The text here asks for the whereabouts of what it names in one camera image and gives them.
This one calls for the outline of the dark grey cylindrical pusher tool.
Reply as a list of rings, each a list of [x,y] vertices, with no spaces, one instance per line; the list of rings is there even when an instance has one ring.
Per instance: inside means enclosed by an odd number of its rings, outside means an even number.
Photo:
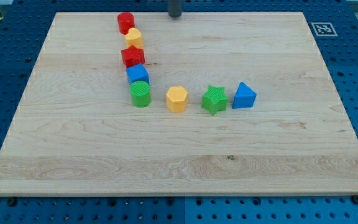
[[[168,15],[172,18],[181,16],[183,10],[182,0],[168,0]]]

